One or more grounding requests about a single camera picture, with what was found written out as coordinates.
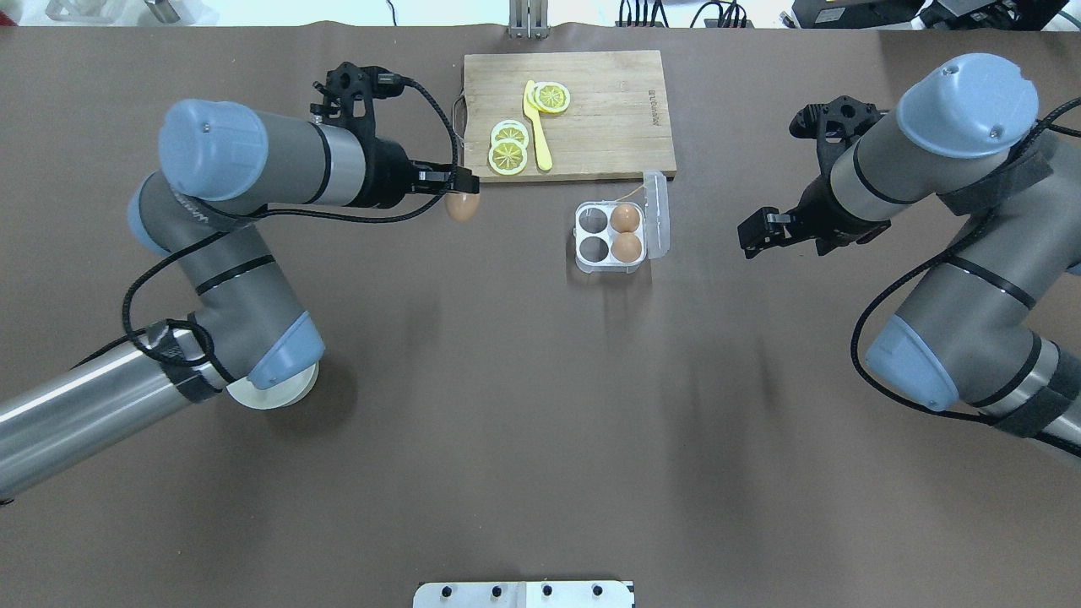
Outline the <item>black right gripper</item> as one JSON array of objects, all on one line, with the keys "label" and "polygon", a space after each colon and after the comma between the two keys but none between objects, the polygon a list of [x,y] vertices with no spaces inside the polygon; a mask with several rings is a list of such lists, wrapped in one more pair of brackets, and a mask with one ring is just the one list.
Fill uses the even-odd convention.
[{"label": "black right gripper", "polygon": [[755,259],[771,247],[788,247],[792,239],[812,240],[823,257],[838,247],[866,243],[888,230],[892,199],[865,176],[858,151],[856,144],[839,155],[811,181],[789,213],[762,207],[743,220],[737,237],[744,257]]}]

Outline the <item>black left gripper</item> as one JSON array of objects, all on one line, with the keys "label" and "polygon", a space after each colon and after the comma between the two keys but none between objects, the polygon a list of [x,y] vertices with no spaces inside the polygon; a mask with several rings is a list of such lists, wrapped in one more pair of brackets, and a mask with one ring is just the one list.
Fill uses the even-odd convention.
[{"label": "black left gripper", "polygon": [[362,128],[359,142],[364,153],[364,181],[359,207],[391,209],[408,193],[479,195],[480,180],[463,166],[413,166],[403,147],[393,138],[379,138],[374,128]]}]

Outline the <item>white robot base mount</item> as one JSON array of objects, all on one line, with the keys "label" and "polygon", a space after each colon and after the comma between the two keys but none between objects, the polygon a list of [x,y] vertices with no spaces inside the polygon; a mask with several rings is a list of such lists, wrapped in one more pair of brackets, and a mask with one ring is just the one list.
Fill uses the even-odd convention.
[{"label": "white robot base mount", "polygon": [[636,607],[633,582],[534,580],[429,582],[413,607]]}]

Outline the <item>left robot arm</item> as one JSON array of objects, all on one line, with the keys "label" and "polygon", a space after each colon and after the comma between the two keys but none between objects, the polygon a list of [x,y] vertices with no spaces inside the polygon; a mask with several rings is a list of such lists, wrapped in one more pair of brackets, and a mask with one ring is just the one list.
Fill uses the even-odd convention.
[{"label": "left robot arm", "polygon": [[412,160],[379,138],[374,113],[319,121],[235,101],[182,100],[165,116],[160,166],[128,204],[160,261],[121,301],[123,336],[3,404],[3,504],[239,380],[271,389],[324,353],[256,223],[313,204],[388,209],[408,195],[476,193],[451,120],[451,161]]}]

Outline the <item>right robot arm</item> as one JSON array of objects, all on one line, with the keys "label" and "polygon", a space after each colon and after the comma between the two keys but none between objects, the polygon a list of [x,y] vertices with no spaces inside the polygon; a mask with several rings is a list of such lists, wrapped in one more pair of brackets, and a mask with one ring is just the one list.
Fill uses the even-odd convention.
[{"label": "right robot arm", "polygon": [[1078,274],[1078,136],[1039,114],[1035,84],[990,53],[943,62],[889,111],[839,96],[789,123],[819,174],[795,208],[737,228],[745,257],[865,244],[934,196],[961,232],[870,301],[850,336],[862,380],[895,404],[1078,457],[1078,355],[1024,320]]}]

